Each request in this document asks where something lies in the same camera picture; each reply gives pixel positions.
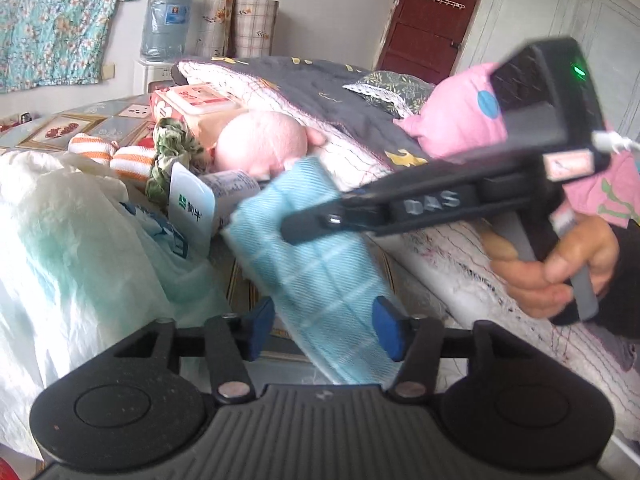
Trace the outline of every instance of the white plastic bag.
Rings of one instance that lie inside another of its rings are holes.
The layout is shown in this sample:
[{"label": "white plastic bag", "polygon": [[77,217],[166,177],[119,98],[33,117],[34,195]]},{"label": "white plastic bag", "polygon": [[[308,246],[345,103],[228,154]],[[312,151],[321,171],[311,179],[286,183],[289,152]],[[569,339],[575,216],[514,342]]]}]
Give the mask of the white plastic bag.
[{"label": "white plastic bag", "polygon": [[83,156],[0,156],[0,443],[21,453],[53,381],[155,318],[228,310],[210,263],[128,199]]}]

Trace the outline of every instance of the folded blue cloth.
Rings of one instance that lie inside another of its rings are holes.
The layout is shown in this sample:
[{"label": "folded blue cloth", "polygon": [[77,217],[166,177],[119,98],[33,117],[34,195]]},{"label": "folded blue cloth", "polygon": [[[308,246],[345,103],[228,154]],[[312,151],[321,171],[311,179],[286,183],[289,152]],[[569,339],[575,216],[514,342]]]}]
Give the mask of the folded blue cloth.
[{"label": "folded blue cloth", "polygon": [[280,236],[287,214],[338,196],[320,162],[305,158],[242,202],[223,236],[323,374],[335,383],[387,384],[398,364],[378,343],[371,307],[375,297],[393,296],[364,240],[340,233],[292,246]]}]

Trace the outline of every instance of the orange striped cloth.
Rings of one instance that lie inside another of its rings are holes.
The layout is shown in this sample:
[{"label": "orange striped cloth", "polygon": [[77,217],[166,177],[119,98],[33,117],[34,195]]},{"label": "orange striped cloth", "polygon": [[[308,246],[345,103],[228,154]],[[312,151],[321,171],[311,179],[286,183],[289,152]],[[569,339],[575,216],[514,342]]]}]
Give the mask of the orange striped cloth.
[{"label": "orange striped cloth", "polygon": [[144,189],[151,177],[156,160],[156,150],[145,146],[125,146],[111,159],[111,169],[122,179],[130,180],[136,187]]},{"label": "orange striped cloth", "polygon": [[79,153],[88,156],[99,164],[108,166],[118,150],[117,142],[107,142],[100,137],[92,137],[87,134],[77,134],[69,141],[67,148],[71,153]]}]

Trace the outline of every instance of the hand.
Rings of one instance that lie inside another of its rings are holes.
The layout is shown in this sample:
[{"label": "hand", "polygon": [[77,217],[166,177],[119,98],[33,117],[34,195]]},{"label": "hand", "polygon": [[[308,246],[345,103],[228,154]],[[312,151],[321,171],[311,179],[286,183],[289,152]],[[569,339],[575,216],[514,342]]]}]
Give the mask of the hand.
[{"label": "hand", "polygon": [[620,254],[618,239],[599,216],[577,215],[577,221],[544,263],[519,260],[511,243],[488,228],[481,230],[493,272],[506,282],[507,294],[528,316],[547,318],[562,312],[574,298],[573,289],[563,282],[584,264],[596,295],[606,293]]}]

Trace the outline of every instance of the gray blanket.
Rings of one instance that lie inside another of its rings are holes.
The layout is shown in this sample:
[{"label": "gray blanket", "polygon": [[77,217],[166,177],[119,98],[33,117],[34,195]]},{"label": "gray blanket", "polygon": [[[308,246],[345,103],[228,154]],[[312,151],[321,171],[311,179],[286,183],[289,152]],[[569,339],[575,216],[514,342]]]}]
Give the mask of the gray blanket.
[{"label": "gray blanket", "polygon": [[[190,57],[202,63],[221,64],[236,72],[266,79],[278,87],[280,94],[303,112],[332,124],[375,155],[390,168],[404,168],[412,155],[428,160],[418,142],[392,122],[384,110],[367,103],[360,95],[342,88],[369,73],[363,68],[291,57],[258,57],[230,64]],[[176,74],[178,84],[187,84]]]}]

